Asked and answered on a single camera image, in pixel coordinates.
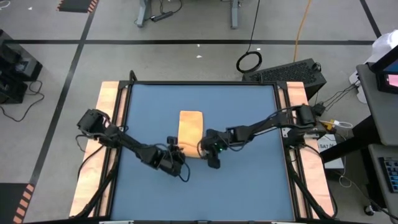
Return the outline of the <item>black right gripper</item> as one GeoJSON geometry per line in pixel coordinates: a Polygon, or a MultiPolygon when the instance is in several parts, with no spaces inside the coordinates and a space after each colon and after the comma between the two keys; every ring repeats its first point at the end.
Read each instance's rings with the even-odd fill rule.
{"type": "Polygon", "coordinates": [[[200,156],[207,160],[209,167],[219,169],[221,166],[218,154],[228,148],[230,135],[214,129],[207,129],[200,141],[200,156]]]}

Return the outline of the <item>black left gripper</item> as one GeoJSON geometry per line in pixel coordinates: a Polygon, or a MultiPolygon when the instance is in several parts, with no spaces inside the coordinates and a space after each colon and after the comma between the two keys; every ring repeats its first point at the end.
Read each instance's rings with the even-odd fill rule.
{"type": "Polygon", "coordinates": [[[178,146],[178,138],[167,137],[167,152],[162,161],[161,169],[174,177],[181,174],[182,166],[190,157],[184,154],[184,148],[178,146]]]}

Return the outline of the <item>yellow orange waffle towel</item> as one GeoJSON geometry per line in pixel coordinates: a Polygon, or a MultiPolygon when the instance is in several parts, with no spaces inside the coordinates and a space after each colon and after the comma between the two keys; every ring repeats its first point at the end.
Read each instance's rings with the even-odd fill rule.
{"type": "Polygon", "coordinates": [[[201,158],[197,151],[203,137],[203,113],[201,111],[180,111],[178,124],[178,146],[187,157],[201,158]]]}

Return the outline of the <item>wooden table side board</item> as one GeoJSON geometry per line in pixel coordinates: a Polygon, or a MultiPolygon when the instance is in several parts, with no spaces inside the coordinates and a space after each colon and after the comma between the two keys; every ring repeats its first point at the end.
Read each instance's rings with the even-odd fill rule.
{"type": "MultiPolygon", "coordinates": [[[[302,82],[287,82],[287,94],[279,90],[282,107],[308,104],[305,88],[302,82]]],[[[317,203],[330,216],[334,214],[333,202],[325,177],[321,157],[310,147],[301,148],[299,151],[303,176],[309,192],[317,203]]]]}
{"type": "MultiPolygon", "coordinates": [[[[103,82],[96,108],[107,113],[111,120],[120,125],[123,120],[123,109],[127,90],[119,87],[119,82],[103,82]]],[[[116,149],[106,149],[93,139],[84,145],[84,164],[78,173],[78,181],[73,197],[70,216],[75,217],[83,210],[94,196],[98,187],[104,182],[114,164],[116,149]]]]}

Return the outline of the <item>black perforated computer tower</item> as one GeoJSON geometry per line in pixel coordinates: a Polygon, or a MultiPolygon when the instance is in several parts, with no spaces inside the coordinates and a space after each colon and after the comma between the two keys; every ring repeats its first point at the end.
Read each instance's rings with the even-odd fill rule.
{"type": "Polygon", "coordinates": [[[244,74],[244,82],[302,82],[307,100],[326,84],[321,65],[312,58],[244,74]]]}

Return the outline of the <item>black power adapter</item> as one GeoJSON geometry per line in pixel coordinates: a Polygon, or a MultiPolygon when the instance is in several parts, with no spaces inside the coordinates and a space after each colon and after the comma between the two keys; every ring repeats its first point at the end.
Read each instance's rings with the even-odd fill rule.
{"type": "Polygon", "coordinates": [[[323,103],[317,103],[314,106],[312,106],[312,112],[315,116],[320,117],[325,111],[325,107],[323,103]]]}

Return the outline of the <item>white labelled box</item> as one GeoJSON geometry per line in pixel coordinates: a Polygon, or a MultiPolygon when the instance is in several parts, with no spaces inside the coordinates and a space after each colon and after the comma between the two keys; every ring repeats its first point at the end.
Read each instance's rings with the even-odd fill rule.
{"type": "MultiPolygon", "coordinates": [[[[317,140],[318,149],[320,152],[323,152],[337,144],[336,138],[333,134],[325,134],[320,139],[317,140]]],[[[334,170],[343,170],[344,163],[341,158],[335,159],[334,161],[330,161],[325,163],[326,169],[334,169],[334,170]]]]}

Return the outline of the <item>black power strip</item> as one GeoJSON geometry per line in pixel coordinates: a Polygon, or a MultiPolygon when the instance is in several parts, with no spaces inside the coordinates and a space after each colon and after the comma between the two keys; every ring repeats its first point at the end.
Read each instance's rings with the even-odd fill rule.
{"type": "Polygon", "coordinates": [[[158,21],[161,21],[161,20],[163,20],[163,19],[166,19],[166,18],[172,16],[173,14],[174,14],[173,11],[165,12],[165,13],[162,13],[162,14],[160,14],[160,15],[158,15],[158,16],[152,16],[152,17],[150,17],[150,20],[151,20],[152,22],[158,22],[158,21]]]}

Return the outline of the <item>black desk support beam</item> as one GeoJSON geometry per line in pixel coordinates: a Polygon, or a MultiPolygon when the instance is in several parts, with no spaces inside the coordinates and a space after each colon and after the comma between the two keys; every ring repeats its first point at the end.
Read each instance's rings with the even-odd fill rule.
{"type": "Polygon", "coordinates": [[[327,163],[341,158],[351,152],[361,150],[377,139],[377,130],[370,115],[352,129],[353,136],[320,153],[323,162],[327,163]]]}

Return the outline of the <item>black mat orange striped edges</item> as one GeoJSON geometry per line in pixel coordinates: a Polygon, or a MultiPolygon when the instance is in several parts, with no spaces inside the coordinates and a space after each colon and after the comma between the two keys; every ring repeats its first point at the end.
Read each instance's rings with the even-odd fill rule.
{"type": "Polygon", "coordinates": [[[35,190],[33,184],[0,183],[0,224],[21,224],[35,190]]]}
{"type": "Polygon", "coordinates": [[[96,8],[99,0],[61,0],[57,6],[58,11],[91,13],[96,8]]]}

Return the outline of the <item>grey desk top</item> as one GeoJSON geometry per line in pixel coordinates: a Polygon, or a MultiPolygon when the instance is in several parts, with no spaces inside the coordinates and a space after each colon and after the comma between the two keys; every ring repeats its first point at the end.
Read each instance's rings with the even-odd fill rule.
{"type": "Polygon", "coordinates": [[[391,222],[398,224],[398,194],[389,191],[378,159],[379,157],[398,157],[398,147],[371,144],[368,146],[368,152],[371,159],[368,177],[371,197],[394,216],[394,218],[391,217],[391,222]]]}
{"type": "Polygon", "coordinates": [[[398,146],[398,95],[379,91],[367,64],[357,65],[356,70],[381,142],[398,146]]]}

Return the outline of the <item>black equipment case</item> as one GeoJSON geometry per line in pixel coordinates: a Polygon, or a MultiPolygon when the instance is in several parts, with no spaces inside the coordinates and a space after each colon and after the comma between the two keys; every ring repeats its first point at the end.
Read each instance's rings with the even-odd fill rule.
{"type": "Polygon", "coordinates": [[[19,44],[10,44],[11,37],[0,29],[0,73],[22,82],[38,79],[42,64],[19,44]]]}
{"type": "Polygon", "coordinates": [[[20,104],[24,100],[27,84],[0,72],[0,105],[20,104]]]}

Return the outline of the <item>black framed screen device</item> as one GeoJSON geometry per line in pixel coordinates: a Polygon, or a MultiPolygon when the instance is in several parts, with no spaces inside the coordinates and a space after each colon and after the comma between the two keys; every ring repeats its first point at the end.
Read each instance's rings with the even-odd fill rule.
{"type": "Polygon", "coordinates": [[[376,75],[377,89],[398,95],[398,45],[370,67],[376,75]]]}

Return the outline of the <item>white rounded object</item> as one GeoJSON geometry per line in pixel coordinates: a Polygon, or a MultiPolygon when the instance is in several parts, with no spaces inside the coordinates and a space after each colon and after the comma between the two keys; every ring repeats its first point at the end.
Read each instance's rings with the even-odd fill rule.
{"type": "MultiPolygon", "coordinates": [[[[398,45],[398,29],[393,30],[390,33],[386,33],[381,35],[373,44],[372,44],[372,54],[371,56],[364,62],[377,62],[380,58],[385,56],[389,51],[391,51],[395,46],[398,45]]],[[[366,104],[366,97],[364,95],[363,88],[359,81],[358,71],[355,70],[352,75],[349,77],[349,82],[351,84],[355,84],[357,89],[357,98],[360,102],[366,104]]]]}

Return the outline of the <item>black aluminium table frame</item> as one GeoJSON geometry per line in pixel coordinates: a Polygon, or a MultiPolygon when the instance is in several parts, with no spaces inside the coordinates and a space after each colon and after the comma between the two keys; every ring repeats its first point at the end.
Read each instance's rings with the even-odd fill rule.
{"type": "MultiPolygon", "coordinates": [[[[178,136],[180,111],[203,113],[203,137],[207,129],[225,131],[250,126],[283,108],[279,90],[284,82],[155,82],[139,81],[131,75],[119,87],[127,90],[124,132],[144,144],[167,143],[178,136]]],[[[236,222],[332,222],[307,189],[301,148],[288,146],[281,129],[255,137],[238,152],[218,154],[221,166],[190,157],[181,176],[142,163],[125,147],[104,182],[78,213],[87,217],[103,192],[109,190],[109,221],[140,223],[236,223],[236,222]]]]}

